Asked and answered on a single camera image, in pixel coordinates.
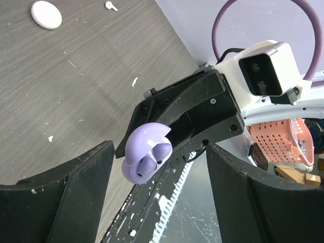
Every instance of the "gray wood table surface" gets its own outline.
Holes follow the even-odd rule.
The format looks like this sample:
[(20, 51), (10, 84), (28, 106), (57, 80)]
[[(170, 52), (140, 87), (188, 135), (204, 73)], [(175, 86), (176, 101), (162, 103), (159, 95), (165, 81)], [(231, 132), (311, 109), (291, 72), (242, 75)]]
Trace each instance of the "gray wood table surface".
[[(113, 1), (117, 12), (103, 0), (52, 0), (63, 17), (56, 30), (33, 21), (33, 2), (0, 2), (0, 184), (6, 185), (103, 140), (117, 146), (143, 92), (197, 69), (154, 0)], [(97, 241), (132, 188), (121, 162), (111, 171)]]

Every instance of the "white key-shaped object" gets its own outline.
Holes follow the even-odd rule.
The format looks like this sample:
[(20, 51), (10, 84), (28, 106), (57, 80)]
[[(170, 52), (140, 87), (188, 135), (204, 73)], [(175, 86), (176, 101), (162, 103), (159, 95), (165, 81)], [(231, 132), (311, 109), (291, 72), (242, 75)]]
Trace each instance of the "white key-shaped object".
[(111, 1), (106, 2), (106, 8), (107, 9), (114, 9), (115, 11), (118, 11), (118, 9), (112, 4)]

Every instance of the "orange basket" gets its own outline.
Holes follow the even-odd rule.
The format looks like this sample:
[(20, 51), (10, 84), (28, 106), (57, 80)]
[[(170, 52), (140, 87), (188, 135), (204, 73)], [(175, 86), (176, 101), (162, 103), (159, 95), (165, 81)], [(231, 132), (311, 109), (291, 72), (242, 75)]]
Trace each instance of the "orange basket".
[(250, 127), (250, 133), (269, 162), (304, 163), (306, 166), (313, 166), (313, 139), (301, 118), (254, 124)]

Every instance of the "cardboard box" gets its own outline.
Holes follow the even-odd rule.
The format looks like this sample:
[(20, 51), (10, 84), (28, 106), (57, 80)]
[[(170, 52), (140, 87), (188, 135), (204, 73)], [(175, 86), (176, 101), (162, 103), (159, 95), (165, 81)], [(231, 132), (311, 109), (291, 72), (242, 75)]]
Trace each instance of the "cardboard box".
[(305, 174), (305, 184), (310, 186), (320, 186), (320, 176)]
[(277, 166), (275, 170), (284, 178), (295, 181), (301, 184), (305, 184), (304, 182), (304, 174), (300, 173), (294, 168), (289, 166)]

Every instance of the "white round lid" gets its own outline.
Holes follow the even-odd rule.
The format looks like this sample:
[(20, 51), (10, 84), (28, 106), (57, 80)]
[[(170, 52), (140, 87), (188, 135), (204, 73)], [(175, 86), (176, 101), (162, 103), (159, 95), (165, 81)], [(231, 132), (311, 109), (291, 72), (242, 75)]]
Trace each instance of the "white round lid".
[(45, 29), (56, 29), (62, 23), (62, 15), (53, 4), (38, 1), (31, 7), (31, 15), (35, 22)]

